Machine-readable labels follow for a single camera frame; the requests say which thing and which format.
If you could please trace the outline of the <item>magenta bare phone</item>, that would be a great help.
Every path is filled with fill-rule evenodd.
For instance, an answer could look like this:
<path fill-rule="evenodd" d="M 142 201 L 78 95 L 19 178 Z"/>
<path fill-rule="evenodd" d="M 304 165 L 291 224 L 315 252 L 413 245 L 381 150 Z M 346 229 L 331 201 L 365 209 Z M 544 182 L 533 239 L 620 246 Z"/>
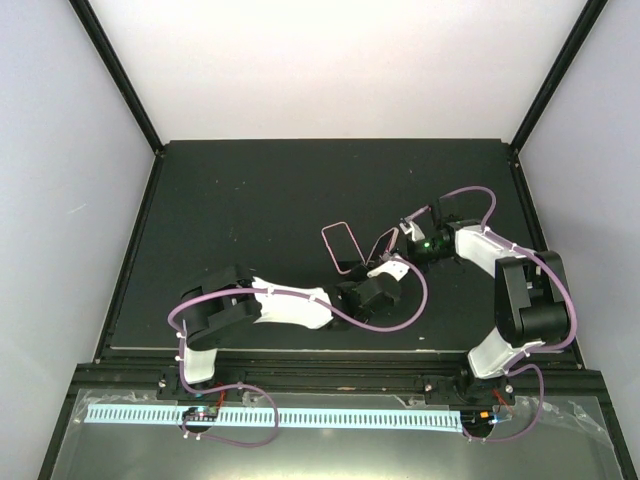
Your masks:
<path fill-rule="evenodd" d="M 367 262 L 376 262 L 385 254 L 389 253 L 395 246 L 397 235 L 398 229 L 396 227 L 392 227 L 381 234 L 372 247 L 367 257 Z"/>

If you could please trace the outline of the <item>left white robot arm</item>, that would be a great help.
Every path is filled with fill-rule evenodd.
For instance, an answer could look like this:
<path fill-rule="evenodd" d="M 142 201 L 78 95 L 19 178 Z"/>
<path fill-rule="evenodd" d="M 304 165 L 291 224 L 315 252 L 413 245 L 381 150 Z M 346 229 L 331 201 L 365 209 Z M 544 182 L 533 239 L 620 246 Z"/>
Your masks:
<path fill-rule="evenodd" d="M 392 326 L 371 319 L 402 300 L 401 281 L 414 273 L 421 285 L 417 310 Z M 428 301 L 424 276 L 398 255 L 366 265 L 353 279 L 335 285 L 296 288 L 269 282 L 242 265 L 233 265 L 188 288 L 167 323 L 179 339 L 179 386 L 193 399 L 207 397 L 215 384 L 215 361 L 223 344 L 261 324 L 322 330 L 346 324 L 376 333 L 394 333 L 413 325 Z"/>

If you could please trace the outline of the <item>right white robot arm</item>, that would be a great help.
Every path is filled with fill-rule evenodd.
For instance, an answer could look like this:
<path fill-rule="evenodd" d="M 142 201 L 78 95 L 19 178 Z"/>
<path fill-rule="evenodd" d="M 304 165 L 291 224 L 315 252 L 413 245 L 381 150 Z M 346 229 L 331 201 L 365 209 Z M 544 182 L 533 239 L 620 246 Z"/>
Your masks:
<path fill-rule="evenodd" d="M 518 361 L 561 351 L 575 339 L 577 314 L 559 254 L 521 247 L 496 234 L 486 219 L 444 216 L 440 201 L 402 219 L 400 228 L 414 265 L 456 258 L 494 280 L 494 328 L 453 377 L 461 400 L 479 402 Z"/>

